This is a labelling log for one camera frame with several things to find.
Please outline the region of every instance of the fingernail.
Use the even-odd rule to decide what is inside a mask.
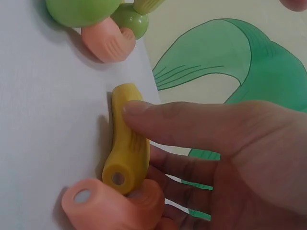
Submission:
[[[134,190],[128,194],[128,198],[140,198],[142,196],[142,192],[140,190]]]
[[[124,105],[123,112],[129,115],[140,115],[152,104],[143,101],[129,101]]]

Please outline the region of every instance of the finger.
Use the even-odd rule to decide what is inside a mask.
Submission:
[[[307,8],[307,0],[280,0],[288,9],[296,12],[304,11]]]
[[[153,166],[149,168],[147,177],[158,182],[166,199],[186,208],[210,213],[212,190],[174,181]]]
[[[163,216],[172,219],[180,230],[209,230],[209,221],[193,217],[171,205],[165,205]]]
[[[181,156],[151,146],[150,164],[171,176],[182,180],[213,186],[218,161]]]
[[[293,120],[292,114],[285,117],[285,110],[294,113],[258,101],[162,105],[130,101],[125,105],[123,115],[130,127],[154,142],[233,154],[283,125],[287,118]]]
[[[178,226],[170,218],[161,218],[155,230],[178,230]]]

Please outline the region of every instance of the green drawing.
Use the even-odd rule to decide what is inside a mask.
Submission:
[[[222,73],[240,84],[227,104],[265,100],[307,113],[307,72],[303,64],[257,27],[241,20],[216,19],[187,31],[165,52],[153,73],[159,91]],[[192,149],[189,155],[212,160],[220,157],[198,149]],[[194,210],[190,214],[210,219]]]

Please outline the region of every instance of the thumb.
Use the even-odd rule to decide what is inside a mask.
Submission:
[[[295,111],[268,102],[238,104],[125,104],[123,117],[136,132],[171,146],[233,154],[295,119]]]

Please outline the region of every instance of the hole in pencil grip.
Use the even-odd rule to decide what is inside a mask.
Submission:
[[[112,182],[116,185],[122,185],[125,182],[125,177],[120,172],[116,172],[112,175]]]
[[[90,190],[82,190],[77,193],[77,195],[74,197],[74,201],[76,203],[85,203],[88,198],[90,198],[91,191]]]

